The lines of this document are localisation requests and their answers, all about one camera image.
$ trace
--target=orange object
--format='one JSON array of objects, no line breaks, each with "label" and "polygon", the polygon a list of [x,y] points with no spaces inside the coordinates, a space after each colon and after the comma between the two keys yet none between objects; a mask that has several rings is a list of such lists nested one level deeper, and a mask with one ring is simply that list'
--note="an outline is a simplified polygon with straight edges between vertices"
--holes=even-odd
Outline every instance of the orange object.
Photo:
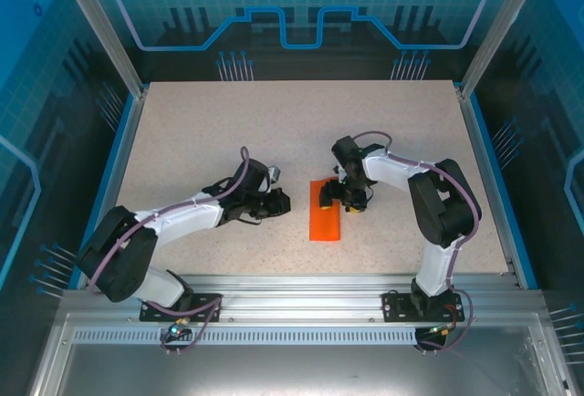
[{"label": "orange object", "polygon": [[340,239],[340,203],[321,209],[320,189],[335,178],[310,182],[310,241],[338,241]]}]

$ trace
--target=beige tabletop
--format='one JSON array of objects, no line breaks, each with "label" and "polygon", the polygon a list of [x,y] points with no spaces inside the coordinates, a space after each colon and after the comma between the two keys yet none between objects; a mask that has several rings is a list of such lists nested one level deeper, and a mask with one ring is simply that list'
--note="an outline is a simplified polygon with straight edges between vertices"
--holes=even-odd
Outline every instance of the beige tabletop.
[{"label": "beige tabletop", "polygon": [[[163,247],[153,262],[180,274],[415,273],[424,239],[412,201],[374,186],[363,214],[341,213],[341,240],[308,240],[309,183],[332,175],[330,147],[384,130],[392,152],[456,160],[483,208],[457,272],[506,271],[503,251],[451,81],[152,83],[119,204],[144,210],[179,202],[233,175],[239,148],[282,171],[292,211],[260,226],[231,222]],[[362,144],[383,143],[363,139]]]}]

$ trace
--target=blue frame edge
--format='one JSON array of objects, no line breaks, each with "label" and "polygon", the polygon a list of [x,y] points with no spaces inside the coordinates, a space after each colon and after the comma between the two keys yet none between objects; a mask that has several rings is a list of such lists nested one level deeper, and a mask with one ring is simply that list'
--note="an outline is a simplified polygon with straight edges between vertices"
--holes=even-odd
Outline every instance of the blue frame edge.
[{"label": "blue frame edge", "polygon": [[[116,131],[116,136],[111,144],[111,150],[109,151],[108,161],[106,162],[106,167],[103,170],[103,175],[101,177],[101,183],[99,184],[98,194],[95,197],[95,202],[93,203],[93,208],[91,209],[91,214],[89,215],[88,225],[85,228],[85,234],[83,234],[83,241],[81,248],[88,239],[93,234],[93,231],[98,225],[99,211],[101,211],[101,206],[103,205],[108,186],[110,185],[111,174],[113,172],[114,164],[118,157],[120,151],[121,138],[124,135],[126,126],[128,125],[128,120],[130,117],[130,111],[132,106],[135,105],[134,96],[130,93],[126,99],[126,105],[124,106],[124,111],[121,114],[120,125],[118,126],[118,131]],[[81,279],[81,271],[75,266],[73,268],[73,273],[69,279],[68,289],[77,289],[79,280]]]},{"label": "blue frame edge", "polygon": [[503,173],[501,173],[501,168],[499,168],[499,164],[496,161],[495,150],[493,149],[491,138],[489,137],[488,131],[486,129],[483,112],[481,111],[481,108],[478,104],[478,99],[476,98],[474,92],[470,96],[470,101],[473,107],[474,115],[476,116],[476,122],[478,123],[479,130],[481,131],[481,137],[485,143],[486,154],[488,156],[489,162],[491,163],[491,169],[493,170],[493,175],[495,176],[496,186],[499,194],[501,195],[503,208],[505,209],[507,222],[509,223],[509,229],[511,230],[511,235],[513,236],[513,240],[516,245],[519,263],[521,264],[521,269],[523,270],[523,274],[527,282],[527,287],[529,289],[538,289],[536,276],[533,272],[531,261],[529,261],[526,245],[519,230],[519,224],[515,217],[513,206],[511,205],[511,199],[509,198],[509,193],[507,192],[505,181],[503,180]]}]

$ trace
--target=ventilation slots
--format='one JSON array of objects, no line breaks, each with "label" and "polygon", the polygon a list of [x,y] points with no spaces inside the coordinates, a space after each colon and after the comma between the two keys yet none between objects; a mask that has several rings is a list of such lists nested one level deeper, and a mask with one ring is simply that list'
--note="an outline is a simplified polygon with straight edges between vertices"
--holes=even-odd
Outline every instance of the ventilation slots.
[{"label": "ventilation slots", "polygon": [[[163,328],[77,328],[76,344],[145,344],[160,342]],[[176,344],[187,344],[193,334]],[[207,345],[413,345],[413,328],[209,328]]]}]

